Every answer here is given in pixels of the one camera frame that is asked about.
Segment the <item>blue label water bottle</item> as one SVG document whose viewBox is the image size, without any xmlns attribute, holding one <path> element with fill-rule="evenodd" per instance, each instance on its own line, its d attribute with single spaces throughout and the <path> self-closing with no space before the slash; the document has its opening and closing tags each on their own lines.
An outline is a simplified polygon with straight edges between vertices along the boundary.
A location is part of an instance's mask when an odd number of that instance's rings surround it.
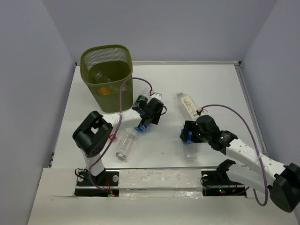
<svg viewBox="0 0 300 225">
<path fill-rule="evenodd" d="M 185 144 L 184 141 L 181 141 L 181 142 L 182 142 L 182 149 L 183 149 L 183 154 L 184 154 L 185 160 L 187 162 L 196 161 L 197 152 L 198 152 L 198 148 L 197 148 L 196 144 L 195 143 Z"/>
</svg>

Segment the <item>orange juice bottle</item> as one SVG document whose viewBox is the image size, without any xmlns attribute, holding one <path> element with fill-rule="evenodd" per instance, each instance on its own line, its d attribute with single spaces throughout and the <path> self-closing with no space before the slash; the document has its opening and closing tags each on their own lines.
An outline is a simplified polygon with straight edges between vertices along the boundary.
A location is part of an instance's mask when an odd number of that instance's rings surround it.
<svg viewBox="0 0 300 225">
<path fill-rule="evenodd" d="M 100 87 L 97 92 L 100 96 L 109 96 L 112 94 L 107 86 Z"/>
</svg>

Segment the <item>wide clear plastic jar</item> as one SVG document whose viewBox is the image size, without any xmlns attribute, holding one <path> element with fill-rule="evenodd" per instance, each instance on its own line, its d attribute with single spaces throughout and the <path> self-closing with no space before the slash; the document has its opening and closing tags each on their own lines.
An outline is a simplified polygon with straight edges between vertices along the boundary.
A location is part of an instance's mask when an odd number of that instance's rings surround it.
<svg viewBox="0 0 300 225">
<path fill-rule="evenodd" d="M 106 75 L 103 71 L 96 71 L 91 74 L 90 81 L 94 84 L 98 83 L 110 83 L 112 79 Z"/>
</svg>

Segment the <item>clear slim unlabelled bottle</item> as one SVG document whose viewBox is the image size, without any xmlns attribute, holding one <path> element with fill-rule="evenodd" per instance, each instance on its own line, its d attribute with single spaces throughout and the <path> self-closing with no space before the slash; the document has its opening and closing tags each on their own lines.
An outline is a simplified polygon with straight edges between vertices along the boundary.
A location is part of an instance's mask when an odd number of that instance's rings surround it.
<svg viewBox="0 0 300 225">
<path fill-rule="evenodd" d="M 128 89 L 129 89 L 129 87 L 126 84 L 124 86 L 122 86 L 121 84 L 111 85 L 110 86 L 110 91 L 113 94 L 119 94 L 120 91 L 125 92 Z"/>
</svg>

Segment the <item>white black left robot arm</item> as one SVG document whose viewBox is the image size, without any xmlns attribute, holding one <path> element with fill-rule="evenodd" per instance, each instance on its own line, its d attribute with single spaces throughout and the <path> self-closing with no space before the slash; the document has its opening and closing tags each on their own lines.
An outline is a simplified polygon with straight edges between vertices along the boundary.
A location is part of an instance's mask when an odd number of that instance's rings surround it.
<svg viewBox="0 0 300 225">
<path fill-rule="evenodd" d="M 75 130 L 72 138 L 83 154 L 87 179 L 91 184 L 99 187 L 105 178 L 105 167 L 100 154 L 110 135 L 122 129 L 143 131 L 149 124 L 157 125 L 164 108 L 161 98 L 161 94 L 155 93 L 147 102 L 141 101 L 139 105 L 121 114 L 102 115 L 92 111 Z"/>
</svg>

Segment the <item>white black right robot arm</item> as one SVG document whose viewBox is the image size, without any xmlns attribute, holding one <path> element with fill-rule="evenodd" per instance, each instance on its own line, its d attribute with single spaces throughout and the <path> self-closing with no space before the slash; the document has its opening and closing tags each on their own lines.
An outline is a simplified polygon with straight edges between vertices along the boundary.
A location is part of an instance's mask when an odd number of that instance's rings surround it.
<svg viewBox="0 0 300 225">
<path fill-rule="evenodd" d="M 248 167 L 247 170 L 237 169 L 235 172 L 228 168 L 217 170 L 216 179 L 219 183 L 236 181 L 253 190 L 269 193 L 272 202 L 289 213 L 300 203 L 299 166 L 294 163 L 285 165 L 260 154 L 237 135 L 220 130 L 211 116 L 185 121 L 180 138 L 183 142 L 207 143 L 212 149 Z"/>
</svg>

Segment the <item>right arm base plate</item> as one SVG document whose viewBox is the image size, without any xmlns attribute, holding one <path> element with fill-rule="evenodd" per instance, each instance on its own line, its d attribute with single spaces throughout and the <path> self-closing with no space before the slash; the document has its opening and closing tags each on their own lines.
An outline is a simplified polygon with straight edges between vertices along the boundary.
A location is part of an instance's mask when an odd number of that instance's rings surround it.
<svg viewBox="0 0 300 225">
<path fill-rule="evenodd" d="M 216 170 L 201 171 L 200 183 L 204 197 L 247 196 L 245 185 L 219 176 Z"/>
</svg>

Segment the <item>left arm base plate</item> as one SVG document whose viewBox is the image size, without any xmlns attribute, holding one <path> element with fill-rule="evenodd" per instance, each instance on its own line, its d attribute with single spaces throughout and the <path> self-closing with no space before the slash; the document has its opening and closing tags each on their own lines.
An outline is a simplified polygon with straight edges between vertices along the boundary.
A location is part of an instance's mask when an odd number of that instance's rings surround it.
<svg viewBox="0 0 300 225">
<path fill-rule="evenodd" d="M 93 177 L 94 186 L 87 169 L 75 169 L 77 177 L 75 196 L 77 197 L 118 197 L 119 196 L 119 170 L 106 170 L 99 176 Z"/>
</svg>

